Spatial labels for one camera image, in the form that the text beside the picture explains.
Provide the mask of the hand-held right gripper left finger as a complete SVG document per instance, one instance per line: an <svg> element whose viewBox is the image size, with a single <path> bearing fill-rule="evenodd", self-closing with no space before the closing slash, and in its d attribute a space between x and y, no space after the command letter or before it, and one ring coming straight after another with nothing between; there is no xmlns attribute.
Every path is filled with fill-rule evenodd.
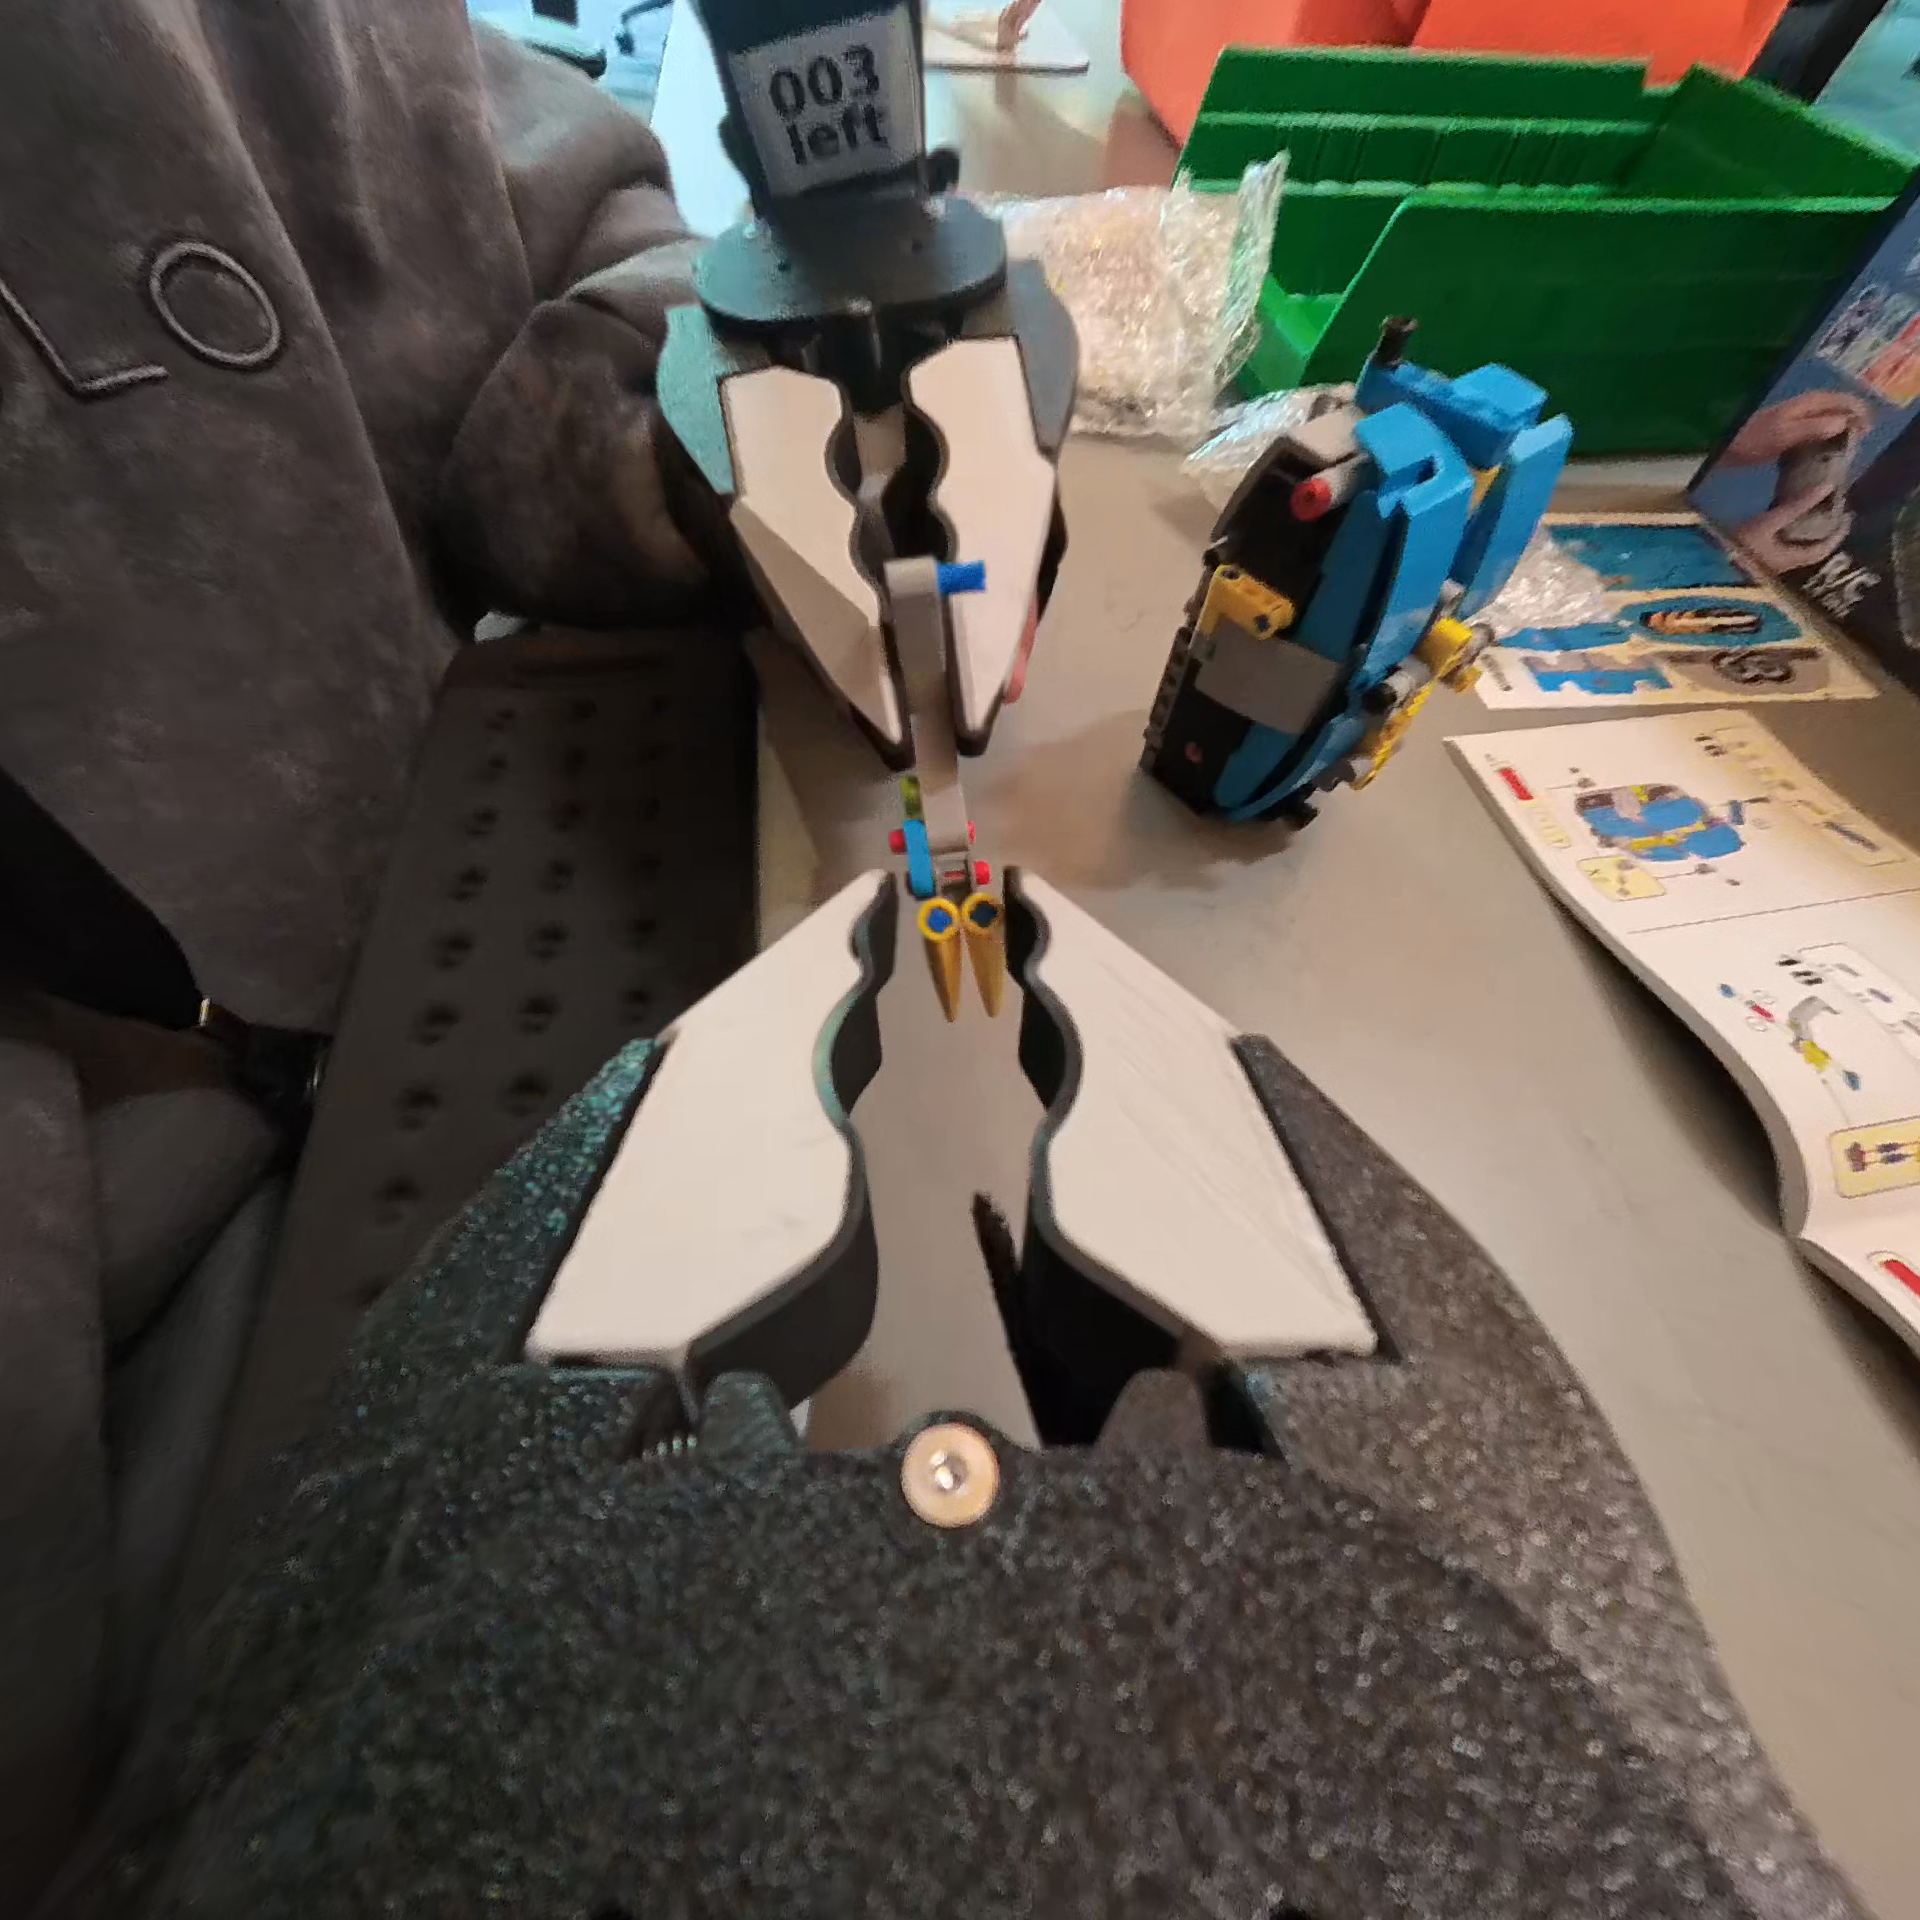
<svg viewBox="0 0 1920 1920"><path fill-rule="evenodd" d="M895 877L865 870L665 1028L525 1357L734 1371L807 1404L854 1355L877 1243L851 1111L879 1067Z"/></svg>

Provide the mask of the white instruction booklet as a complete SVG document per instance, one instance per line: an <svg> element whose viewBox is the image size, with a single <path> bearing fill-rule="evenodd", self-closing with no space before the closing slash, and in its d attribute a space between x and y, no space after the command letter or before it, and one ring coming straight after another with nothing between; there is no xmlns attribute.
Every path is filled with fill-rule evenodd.
<svg viewBox="0 0 1920 1920"><path fill-rule="evenodd" d="M1915 847L1747 710L1446 748L1542 888L1734 1077L1796 1253L1915 1352Z"/></svg>

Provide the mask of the clear plastic bag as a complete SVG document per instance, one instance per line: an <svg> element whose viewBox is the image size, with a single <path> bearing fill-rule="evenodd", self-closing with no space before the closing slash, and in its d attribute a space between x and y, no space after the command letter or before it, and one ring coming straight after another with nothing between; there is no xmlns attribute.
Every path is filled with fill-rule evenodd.
<svg viewBox="0 0 1920 1920"><path fill-rule="evenodd" d="M1222 411L1215 418L1215 432L1185 455L1183 476L1222 522L1233 488L1281 430L1303 426L1320 402L1350 395L1353 386L1341 382L1331 389L1281 390L1240 402ZM1542 522L1507 584L1478 610L1497 639L1516 639L1525 631L1595 626L1608 616L1597 572L1574 560L1552 534L1555 528Z"/></svg>
<svg viewBox="0 0 1920 1920"><path fill-rule="evenodd" d="M1171 184L983 198L1072 320L1073 430L1180 448L1211 432L1256 343L1287 181L1280 152L1224 188L1182 171Z"/></svg>

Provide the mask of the blue sticker sheet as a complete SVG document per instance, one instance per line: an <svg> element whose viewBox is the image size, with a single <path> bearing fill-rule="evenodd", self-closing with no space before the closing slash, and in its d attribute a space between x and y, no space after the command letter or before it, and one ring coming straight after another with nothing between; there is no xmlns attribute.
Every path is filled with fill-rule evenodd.
<svg viewBox="0 0 1920 1920"><path fill-rule="evenodd" d="M1845 704L1872 679L1694 515L1549 515L1494 603L1489 710Z"/></svg>

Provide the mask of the blue toy brick robot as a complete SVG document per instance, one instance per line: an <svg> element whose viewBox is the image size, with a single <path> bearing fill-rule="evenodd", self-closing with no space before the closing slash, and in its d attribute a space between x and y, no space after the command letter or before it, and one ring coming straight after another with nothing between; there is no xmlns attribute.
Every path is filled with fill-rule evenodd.
<svg viewBox="0 0 1920 1920"><path fill-rule="evenodd" d="M1303 828L1478 677L1573 422L1509 365L1421 365L1414 328L1382 320L1357 379L1318 390L1215 516L1140 751L1192 814Z"/></svg>

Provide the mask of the green storage bin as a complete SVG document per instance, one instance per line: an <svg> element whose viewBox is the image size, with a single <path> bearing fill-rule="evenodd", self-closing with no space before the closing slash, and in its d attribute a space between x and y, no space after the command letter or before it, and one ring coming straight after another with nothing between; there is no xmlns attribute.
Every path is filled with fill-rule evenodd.
<svg viewBox="0 0 1920 1920"><path fill-rule="evenodd" d="M1409 356L1504 364L1574 452L1702 452L1884 227L1915 158L1695 63L1387 47L1222 51L1180 155L1198 188L1287 158L1243 397Z"/></svg>

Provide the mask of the wooden tilted desk stand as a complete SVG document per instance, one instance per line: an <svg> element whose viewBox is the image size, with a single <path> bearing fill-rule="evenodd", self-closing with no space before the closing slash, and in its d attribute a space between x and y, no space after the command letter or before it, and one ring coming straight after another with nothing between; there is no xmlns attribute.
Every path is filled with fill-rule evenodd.
<svg viewBox="0 0 1920 1920"><path fill-rule="evenodd" d="M1088 47L1043 3L925 3L924 59L941 72L1076 77Z"/></svg>

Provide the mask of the yellow twin cone piece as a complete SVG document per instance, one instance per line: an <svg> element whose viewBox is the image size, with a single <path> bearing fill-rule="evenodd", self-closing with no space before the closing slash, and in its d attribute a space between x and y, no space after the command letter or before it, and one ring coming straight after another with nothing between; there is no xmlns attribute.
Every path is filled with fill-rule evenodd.
<svg viewBox="0 0 1920 1920"><path fill-rule="evenodd" d="M918 904L918 938L943 1019L956 1022L963 989L973 983L984 1018L1000 1014L1005 950L1000 898L975 887L964 898L929 896Z"/></svg>

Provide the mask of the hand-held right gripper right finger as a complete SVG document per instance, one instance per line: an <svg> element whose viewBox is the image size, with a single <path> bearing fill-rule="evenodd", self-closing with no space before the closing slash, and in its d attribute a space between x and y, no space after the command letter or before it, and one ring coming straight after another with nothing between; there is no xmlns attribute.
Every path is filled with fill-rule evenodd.
<svg viewBox="0 0 1920 1920"><path fill-rule="evenodd" d="M1062 1404L1195 1363L1372 1359L1379 1324L1233 1026L1054 882L1011 870L1028 1155L1011 1342Z"/></svg>

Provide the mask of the grey angled beam assembly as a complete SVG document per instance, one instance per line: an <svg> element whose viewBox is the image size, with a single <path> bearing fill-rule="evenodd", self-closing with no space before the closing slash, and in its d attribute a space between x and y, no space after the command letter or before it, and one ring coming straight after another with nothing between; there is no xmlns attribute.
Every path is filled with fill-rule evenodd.
<svg viewBox="0 0 1920 1920"><path fill-rule="evenodd" d="M920 818L939 872L939 894L964 898L975 830L963 787L953 717L953 626L943 589L945 570L934 560L889 560L881 570L894 626L897 686L911 762L904 782L915 795L904 818Z"/></svg>

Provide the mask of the dark robot kit box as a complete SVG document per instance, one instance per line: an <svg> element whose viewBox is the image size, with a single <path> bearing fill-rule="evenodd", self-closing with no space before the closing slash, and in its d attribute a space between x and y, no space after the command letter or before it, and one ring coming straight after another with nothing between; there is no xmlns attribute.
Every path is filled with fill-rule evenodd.
<svg viewBox="0 0 1920 1920"><path fill-rule="evenodd" d="M1918 183L1695 469L1686 503L1918 690Z"/></svg>

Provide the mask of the black perforated pad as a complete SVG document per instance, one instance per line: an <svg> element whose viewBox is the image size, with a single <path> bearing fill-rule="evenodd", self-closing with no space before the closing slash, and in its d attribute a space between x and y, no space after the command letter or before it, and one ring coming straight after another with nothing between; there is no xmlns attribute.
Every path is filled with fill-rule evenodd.
<svg viewBox="0 0 1920 1920"><path fill-rule="evenodd" d="M721 631L532 629L441 686L236 1400L223 1487L358 1317L630 1040L752 958L758 694Z"/></svg>

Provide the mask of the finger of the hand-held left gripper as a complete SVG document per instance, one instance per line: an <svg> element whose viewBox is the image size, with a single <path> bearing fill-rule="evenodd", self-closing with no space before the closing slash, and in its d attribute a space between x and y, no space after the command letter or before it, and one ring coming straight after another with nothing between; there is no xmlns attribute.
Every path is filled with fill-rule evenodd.
<svg viewBox="0 0 1920 1920"><path fill-rule="evenodd" d="M844 394L796 368L734 373L719 386L732 458L732 531L777 631L881 749L908 748L879 591L857 560L857 498L835 451Z"/></svg>
<svg viewBox="0 0 1920 1920"><path fill-rule="evenodd" d="M951 700L964 754L983 754L1017 696L1039 623L1043 562L1057 507L1014 341L958 341L916 364L908 411L929 430L928 506L939 565L969 588L951 596Z"/></svg>

